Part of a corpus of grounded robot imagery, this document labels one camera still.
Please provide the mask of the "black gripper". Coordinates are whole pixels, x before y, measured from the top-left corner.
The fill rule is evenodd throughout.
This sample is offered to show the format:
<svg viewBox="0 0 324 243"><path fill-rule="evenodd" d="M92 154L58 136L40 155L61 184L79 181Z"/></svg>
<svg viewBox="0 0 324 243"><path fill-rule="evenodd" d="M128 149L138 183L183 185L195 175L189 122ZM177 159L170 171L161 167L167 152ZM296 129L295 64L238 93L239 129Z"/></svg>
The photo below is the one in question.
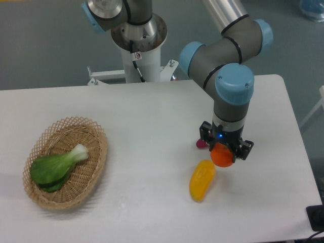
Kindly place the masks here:
<svg viewBox="0 0 324 243"><path fill-rule="evenodd" d="M204 121L199 127L200 139L209 145L209 151L217 143L225 145L233 155L232 161L246 160L251 152L254 142L243 140L241 135L244 128L244 119L235 122L214 118L212 124Z"/></svg>

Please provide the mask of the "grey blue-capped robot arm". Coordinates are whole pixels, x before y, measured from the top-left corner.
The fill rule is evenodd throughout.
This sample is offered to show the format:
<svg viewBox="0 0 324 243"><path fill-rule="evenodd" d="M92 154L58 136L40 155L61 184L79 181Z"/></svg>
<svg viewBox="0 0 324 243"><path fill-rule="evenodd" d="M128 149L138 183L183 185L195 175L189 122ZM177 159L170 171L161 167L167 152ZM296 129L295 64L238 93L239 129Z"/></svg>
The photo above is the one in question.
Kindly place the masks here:
<svg viewBox="0 0 324 243"><path fill-rule="evenodd" d="M204 1L222 38L212 44L187 44L179 66L214 101L213 120L200 126L200 139L213 163L228 167L245 160L253 142L242 131L254 92L254 74L244 62L273 42L270 25L253 20L240 1ZM160 48L167 38L164 20L151 1L85 1L82 9L97 33L111 32L121 51L128 83L161 80Z"/></svg>

